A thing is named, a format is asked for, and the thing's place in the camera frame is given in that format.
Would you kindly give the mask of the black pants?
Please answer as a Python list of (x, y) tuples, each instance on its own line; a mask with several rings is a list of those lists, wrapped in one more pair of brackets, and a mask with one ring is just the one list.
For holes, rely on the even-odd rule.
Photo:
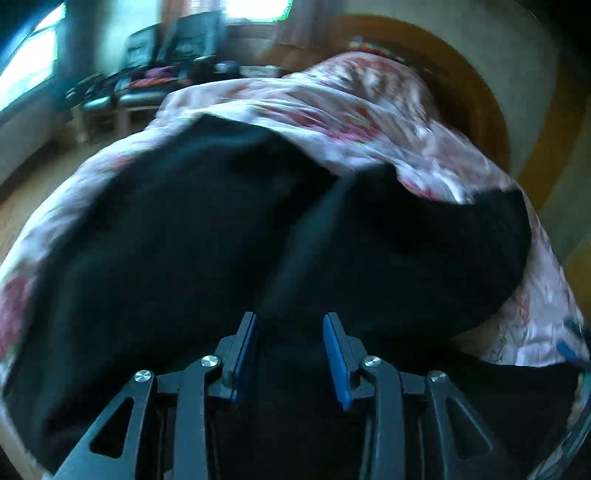
[(564, 435), (577, 371), (493, 365), (455, 338), (515, 293), (531, 239), (517, 189), (430, 200), (391, 164), (338, 176), (273, 131), (204, 116), (102, 187), (43, 261), (8, 411), (56, 471), (136, 371), (187, 367), (253, 312), (245, 405), (214, 421), (221, 472), (353, 479), (363, 430), (322, 346), (334, 312), (394, 367), (446, 372), (523, 478)]

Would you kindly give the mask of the pink floral rose quilt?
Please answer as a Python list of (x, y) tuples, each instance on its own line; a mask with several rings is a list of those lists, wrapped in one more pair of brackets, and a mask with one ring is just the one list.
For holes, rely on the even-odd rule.
[[(170, 94), (142, 131), (83, 162), (31, 215), (1, 267), (1, 426), (8, 457), (26, 476), (58, 479), (24, 445), (5, 388), (25, 336), (25, 310), (43, 261), (87, 211), (99, 191), (140, 155), (164, 146), (204, 116), (273, 131), (332, 174), (391, 164), (401, 184), (430, 200), (465, 205), (489, 189), (521, 191), (532, 234), (525, 275), (515, 293), (482, 325), (455, 338), (466, 354), (502, 366), (568, 364), (578, 374), (564, 435), (525, 477), (590, 475), (590, 330), (576, 306), (549, 238), (523, 189), (469, 140), (447, 128), (424, 81), (376, 55), (346, 53), (307, 70), (269, 79), (235, 79)], [(260, 321), (257, 316), (256, 342)], [(238, 412), (259, 350), (235, 406), (207, 413), (221, 472), (217, 417)]]

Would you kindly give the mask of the wooden arched headboard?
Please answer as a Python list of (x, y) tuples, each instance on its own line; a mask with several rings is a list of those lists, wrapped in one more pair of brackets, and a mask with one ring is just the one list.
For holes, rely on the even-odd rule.
[(385, 16), (342, 14), (332, 19), (328, 39), (320, 48), (271, 44), (256, 55), (256, 63), (301, 71), (346, 52), (355, 37), (393, 48), (398, 60), (416, 69), (425, 81), (444, 122), (503, 170), (509, 169), (506, 122), (493, 92), (463, 55), (417, 25)]

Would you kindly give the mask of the black chair far left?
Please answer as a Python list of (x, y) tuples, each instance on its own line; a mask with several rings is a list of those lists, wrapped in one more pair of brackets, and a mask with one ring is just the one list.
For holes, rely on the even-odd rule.
[(65, 93), (65, 107), (81, 106), (91, 115), (115, 111), (120, 92), (127, 88), (131, 77), (146, 71), (154, 63), (159, 47), (158, 24), (129, 35), (124, 43), (119, 69), (110, 75), (95, 73), (80, 80)]

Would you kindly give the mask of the black chair near bed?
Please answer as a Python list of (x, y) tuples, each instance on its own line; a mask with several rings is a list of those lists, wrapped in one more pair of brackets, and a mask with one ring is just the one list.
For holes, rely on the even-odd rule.
[(181, 17), (172, 26), (158, 51), (155, 63), (133, 74), (118, 94), (119, 109), (158, 108), (176, 90), (216, 80), (218, 49), (224, 37), (221, 10)]

